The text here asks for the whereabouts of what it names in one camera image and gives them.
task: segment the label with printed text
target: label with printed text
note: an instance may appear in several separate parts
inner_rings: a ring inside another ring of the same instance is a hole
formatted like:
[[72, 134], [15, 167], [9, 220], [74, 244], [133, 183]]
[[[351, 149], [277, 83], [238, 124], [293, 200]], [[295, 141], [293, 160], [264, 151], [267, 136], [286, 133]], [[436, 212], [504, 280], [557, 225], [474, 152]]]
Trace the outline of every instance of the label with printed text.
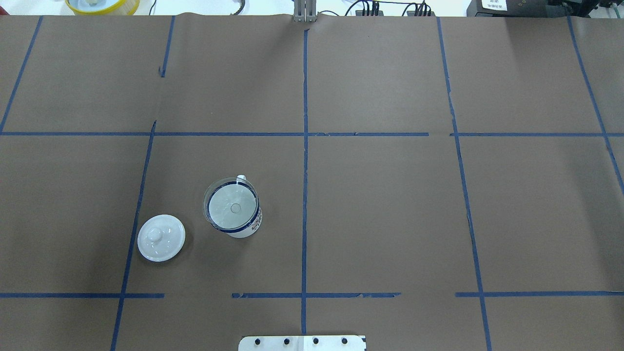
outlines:
[[496, 11], [507, 10], [507, 0], [481, 0], [481, 5], [483, 5], [484, 9]]

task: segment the yellow bowl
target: yellow bowl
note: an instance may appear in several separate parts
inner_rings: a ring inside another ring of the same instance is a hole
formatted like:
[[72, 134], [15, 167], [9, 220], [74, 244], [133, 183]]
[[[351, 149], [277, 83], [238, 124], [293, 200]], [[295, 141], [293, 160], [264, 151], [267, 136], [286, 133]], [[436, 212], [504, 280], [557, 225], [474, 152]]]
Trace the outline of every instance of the yellow bowl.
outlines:
[[76, 15], [132, 15], [139, 7], [140, 0], [100, 0], [94, 6], [84, 0], [65, 0], [67, 6]]

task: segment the brown table surface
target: brown table surface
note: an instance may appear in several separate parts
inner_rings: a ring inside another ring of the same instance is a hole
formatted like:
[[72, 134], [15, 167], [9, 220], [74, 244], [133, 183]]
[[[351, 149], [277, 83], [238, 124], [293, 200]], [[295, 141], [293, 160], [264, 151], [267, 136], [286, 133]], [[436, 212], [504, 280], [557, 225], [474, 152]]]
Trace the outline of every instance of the brown table surface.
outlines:
[[[0, 349], [623, 350], [623, 32], [0, 16]], [[237, 174], [246, 239], [202, 214]]]

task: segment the blue line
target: blue line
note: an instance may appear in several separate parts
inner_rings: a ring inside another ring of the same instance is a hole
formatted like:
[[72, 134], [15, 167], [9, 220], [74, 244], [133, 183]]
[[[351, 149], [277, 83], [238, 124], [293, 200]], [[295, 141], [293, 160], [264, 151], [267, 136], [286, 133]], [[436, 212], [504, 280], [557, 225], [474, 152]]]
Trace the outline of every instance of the blue line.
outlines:
[[35, 45], [35, 39], [37, 39], [37, 34], [39, 33], [39, 28], [41, 28], [42, 21], [43, 21], [43, 16], [39, 16], [37, 27], [35, 27], [35, 32], [32, 34], [31, 43], [30, 45], [28, 45], [28, 50], [26, 51], [26, 56], [24, 56], [22, 67], [19, 69], [19, 73], [17, 74], [17, 79], [15, 80], [15, 85], [13, 85], [13, 91], [11, 92], [11, 96], [9, 97], [9, 102], [7, 103], [6, 109], [4, 110], [4, 116], [2, 117], [2, 122], [0, 122], [0, 132], [4, 130], [6, 119], [7, 117], [9, 117], [9, 112], [11, 111], [11, 105], [13, 105], [13, 99], [15, 99], [15, 95], [17, 94], [19, 83], [22, 81], [22, 75], [24, 74], [26, 64], [28, 63], [28, 58], [31, 56], [32, 47]]
[[601, 137], [602, 133], [451, 133], [459, 137]]
[[428, 137], [429, 133], [376, 133], [376, 132], [315, 132], [309, 133], [311, 137]]
[[171, 38], [173, 36], [173, 25], [175, 24], [175, 16], [171, 16], [171, 24], [169, 24], [169, 38], [167, 38], [167, 49], [165, 50], [165, 59], [162, 62], [162, 70], [160, 77], [165, 77], [167, 72], [167, 61], [169, 61], [169, 49], [171, 49]]
[[585, 65], [583, 65], [583, 59], [581, 58], [580, 51], [578, 50], [577, 37], [576, 35], [574, 35], [574, 27], [572, 26], [572, 20], [570, 16], [568, 16], [568, 28], [570, 28], [570, 36], [572, 37], [572, 44], [574, 45], [574, 51], [577, 53], [578, 65], [581, 68], [581, 73], [583, 74], [583, 79], [585, 80], [585, 85], [587, 86], [589, 97], [592, 100], [593, 110], [594, 112], [596, 112], [596, 118], [598, 118], [598, 123], [600, 124], [600, 130], [602, 131], [603, 137], [605, 138], [605, 144], [607, 145], [607, 150], [609, 151], [609, 156], [611, 157], [613, 170], [615, 170], [615, 175], [617, 176], [618, 183], [620, 184], [620, 191], [622, 192], [622, 195], [624, 195], [624, 182], [622, 181], [622, 174], [620, 173], [620, 168], [618, 167], [618, 163], [615, 160], [615, 155], [613, 155], [613, 149], [611, 148], [611, 142], [609, 141], [607, 130], [605, 129], [605, 124], [602, 121], [602, 116], [600, 115], [600, 110], [598, 109], [596, 98], [593, 95], [592, 85], [589, 83], [587, 72], [585, 72]]
[[143, 202], [143, 191], [145, 188], [145, 177], [147, 175], [147, 167], [150, 164], [150, 156], [152, 155], [152, 144], [154, 143], [154, 132], [156, 130], [156, 121], [152, 124], [152, 131], [150, 132], [150, 140], [147, 144], [147, 152], [145, 154], [145, 164], [143, 165], [143, 175], [141, 176], [141, 186], [139, 188], [139, 199], [137, 200], [137, 209], [134, 212], [134, 224], [132, 225], [132, 236], [130, 237], [130, 245], [128, 246], [128, 256], [125, 260], [124, 281], [121, 285], [121, 297], [119, 298], [119, 305], [117, 306], [117, 318], [115, 319], [115, 329], [113, 330], [113, 339], [110, 343], [110, 351], [115, 351], [117, 347], [117, 336], [119, 335], [119, 325], [121, 324], [121, 316], [124, 311], [124, 295], [126, 287], [128, 286], [128, 277], [130, 276], [130, 263], [132, 261], [132, 253], [134, 252], [134, 243], [137, 236], [137, 227], [139, 225], [139, 212], [141, 211], [141, 204]]
[[480, 297], [479, 302], [481, 304], [481, 317], [483, 319], [483, 330], [485, 333], [485, 346], [487, 351], [492, 351], [492, 342], [490, 339], [490, 327], [487, 321], [487, 311], [485, 309], [485, 298], [483, 296], [483, 283], [481, 281], [481, 269], [479, 266], [479, 255], [477, 253], [477, 241], [474, 235], [474, 226], [472, 224], [472, 213], [470, 211], [470, 199], [468, 198], [468, 187], [466, 186], [466, 173], [464, 172], [464, 161], [462, 160], [462, 152], [459, 144], [459, 136], [457, 130], [457, 120], [455, 116], [455, 109], [453, 108], [453, 101], [451, 100], [451, 79], [449, 77], [449, 68], [446, 62], [446, 52], [444, 50], [444, 38], [442, 36], [442, 23], [440, 17], [436, 17], [437, 31], [440, 37], [440, 50], [442, 53], [442, 65], [444, 66], [444, 78], [446, 80], [446, 92], [449, 98], [449, 108], [451, 109], [451, 116], [453, 122], [453, 133], [455, 135], [455, 148], [457, 151], [457, 161], [459, 163], [459, 174], [462, 179], [462, 189], [464, 191], [464, 202], [466, 203], [466, 217], [468, 219], [468, 228], [470, 230], [470, 240], [472, 241], [472, 259], [474, 261], [474, 270], [477, 276], [477, 288], [479, 289]]
[[149, 136], [148, 132], [2, 132], [4, 136]]
[[301, 238], [301, 334], [306, 335], [308, 293], [308, 29], [303, 31], [303, 223]]
[[303, 133], [290, 132], [157, 132], [156, 136], [164, 137], [302, 137]]
[[[4, 292], [0, 299], [119, 299], [119, 293]], [[126, 294], [125, 299], [164, 299], [165, 294]]]
[[[358, 297], [372, 299], [393, 299], [400, 292], [307, 292], [306, 299], [354, 299]], [[232, 294], [233, 299], [300, 299], [298, 292], [245, 292]]]
[[[484, 297], [622, 296], [624, 291], [503, 291], [484, 292]], [[478, 292], [456, 292], [455, 297], [480, 297]]]

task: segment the metal clamp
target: metal clamp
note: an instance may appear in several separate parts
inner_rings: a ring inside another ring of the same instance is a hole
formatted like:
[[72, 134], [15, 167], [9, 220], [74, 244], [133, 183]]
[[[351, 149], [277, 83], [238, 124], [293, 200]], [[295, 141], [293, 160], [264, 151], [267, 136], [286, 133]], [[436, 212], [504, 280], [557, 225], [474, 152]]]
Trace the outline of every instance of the metal clamp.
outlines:
[[295, 0], [295, 22], [316, 22], [316, 0]]

